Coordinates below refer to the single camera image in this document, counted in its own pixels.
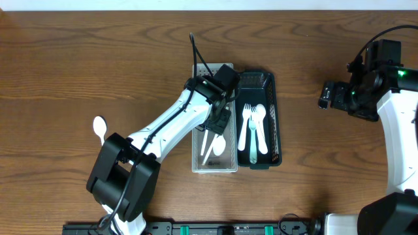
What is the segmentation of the black plastic basket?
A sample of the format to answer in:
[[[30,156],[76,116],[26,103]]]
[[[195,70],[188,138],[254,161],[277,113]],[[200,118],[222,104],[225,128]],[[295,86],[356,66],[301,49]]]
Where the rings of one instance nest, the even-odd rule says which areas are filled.
[[[257,163],[249,161],[249,147],[251,131],[246,131],[246,147],[237,151],[238,165],[254,170],[266,170],[271,166],[279,166],[282,162],[280,126],[278,120],[278,105],[276,98],[276,85],[274,75],[263,70],[246,70],[240,73],[239,95],[235,100],[236,133],[240,134],[244,105],[262,104],[266,109],[263,120],[265,140],[268,148],[267,154],[262,154],[257,147]]]

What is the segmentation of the white fork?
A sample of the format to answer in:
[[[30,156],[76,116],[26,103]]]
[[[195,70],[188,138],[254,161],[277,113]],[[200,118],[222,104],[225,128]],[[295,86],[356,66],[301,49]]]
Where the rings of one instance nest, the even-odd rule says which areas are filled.
[[[263,131],[263,129],[261,127],[261,124],[260,124],[260,122],[261,122],[260,121],[260,116],[259,116],[259,113],[258,113],[257,108],[255,106],[251,107],[251,114],[252,114],[253,120],[256,124],[257,134],[263,139],[263,141],[265,141],[265,134],[264,134],[264,131]]]
[[[256,144],[256,124],[251,117],[248,123],[251,131],[250,147],[249,147],[249,161],[251,164],[257,163],[257,144]]]
[[[251,105],[246,103],[244,105],[244,108],[243,108],[243,111],[242,111],[243,122],[242,122],[240,135],[239,135],[239,138],[238,138],[238,150],[239,151],[243,151],[245,149],[246,130],[247,130],[247,126],[248,126],[248,119],[250,118],[250,116],[251,116]]]

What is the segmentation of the white spoon top horizontal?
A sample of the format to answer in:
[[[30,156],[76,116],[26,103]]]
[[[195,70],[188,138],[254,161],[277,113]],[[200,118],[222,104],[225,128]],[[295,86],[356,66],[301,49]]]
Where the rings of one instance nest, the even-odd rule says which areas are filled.
[[[200,156],[203,156],[203,154],[205,152],[207,139],[208,139],[208,129],[206,129],[205,132],[204,132],[204,136],[203,136],[203,139],[202,139]]]

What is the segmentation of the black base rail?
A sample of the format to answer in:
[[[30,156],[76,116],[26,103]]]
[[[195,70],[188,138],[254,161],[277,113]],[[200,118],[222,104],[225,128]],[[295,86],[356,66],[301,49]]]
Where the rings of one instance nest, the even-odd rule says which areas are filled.
[[[324,222],[318,219],[305,221],[285,219],[276,223],[171,223],[169,221],[146,222],[143,219],[132,222],[117,222],[106,230],[98,230],[95,223],[69,223],[63,225],[64,235],[88,234],[151,234],[151,235],[307,235],[324,234]]]

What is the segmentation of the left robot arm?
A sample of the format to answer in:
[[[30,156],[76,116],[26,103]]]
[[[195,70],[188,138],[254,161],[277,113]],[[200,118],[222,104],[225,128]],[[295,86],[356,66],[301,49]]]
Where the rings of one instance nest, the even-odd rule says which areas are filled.
[[[86,189],[108,210],[97,232],[141,234],[142,212],[155,191],[161,163],[191,130],[202,127],[222,135],[228,125],[240,77],[230,63],[213,75],[194,74],[178,100],[155,121],[127,138],[118,133],[101,138],[101,150]]]

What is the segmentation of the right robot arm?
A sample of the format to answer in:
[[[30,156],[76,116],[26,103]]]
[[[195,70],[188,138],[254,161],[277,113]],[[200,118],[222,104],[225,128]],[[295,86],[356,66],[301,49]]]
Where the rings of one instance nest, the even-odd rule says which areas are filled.
[[[387,153],[386,195],[358,214],[330,213],[322,234],[417,233],[417,70],[401,62],[401,43],[373,40],[349,63],[348,82],[325,82],[318,100],[355,118],[380,121]]]

